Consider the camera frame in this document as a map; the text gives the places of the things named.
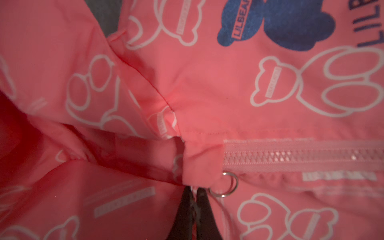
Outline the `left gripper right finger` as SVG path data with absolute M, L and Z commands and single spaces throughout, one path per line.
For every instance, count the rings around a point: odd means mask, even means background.
M 197 240 L 223 240 L 206 189 L 198 188 L 196 203 Z

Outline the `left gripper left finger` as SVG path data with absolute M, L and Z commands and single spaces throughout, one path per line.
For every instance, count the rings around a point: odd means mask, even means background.
M 192 240 L 194 226 L 194 196 L 190 187 L 185 187 L 166 240 Z

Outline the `pink patterned kids jacket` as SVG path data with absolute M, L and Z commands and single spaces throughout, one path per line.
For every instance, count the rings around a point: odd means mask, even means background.
M 384 237 L 383 1 L 1 1 L 1 239 Z

